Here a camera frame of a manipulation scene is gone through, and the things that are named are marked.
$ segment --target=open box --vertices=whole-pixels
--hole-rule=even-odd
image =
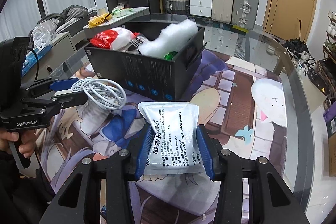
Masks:
[[[164,22],[127,22],[124,27],[153,41],[168,25]],[[172,60],[107,50],[92,44],[86,46],[85,51],[99,78],[115,81],[127,90],[156,101],[177,101],[201,63],[204,28],[198,29]]]

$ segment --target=white medicine packet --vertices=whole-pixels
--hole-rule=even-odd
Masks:
[[[196,141],[197,105],[142,102],[138,109],[155,132],[145,175],[204,172]]]

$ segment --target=white charging cable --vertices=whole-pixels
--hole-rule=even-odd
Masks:
[[[108,86],[104,83],[110,83],[113,86]],[[87,77],[77,81],[71,87],[72,92],[82,90],[89,99],[102,109],[117,110],[126,104],[124,89],[112,80]]]

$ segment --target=black handle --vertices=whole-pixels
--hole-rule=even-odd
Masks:
[[[30,159],[25,158],[20,152],[19,152],[19,146],[21,144],[21,135],[19,135],[19,140],[17,142],[9,142],[9,147],[12,152],[12,155],[15,159],[15,163],[17,168],[19,169],[25,169],[30,166]]]

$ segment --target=human hand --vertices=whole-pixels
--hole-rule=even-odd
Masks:
[[[17,132],[8,133],[4,128],[0,128],[0,150],[11,154],[8,141],[16,142],[19,138]],[[25,158],[30,158],[35,150],[35,130],[28,130],[21,134],[22,144],[19,146],[19,152],[23,154]]]

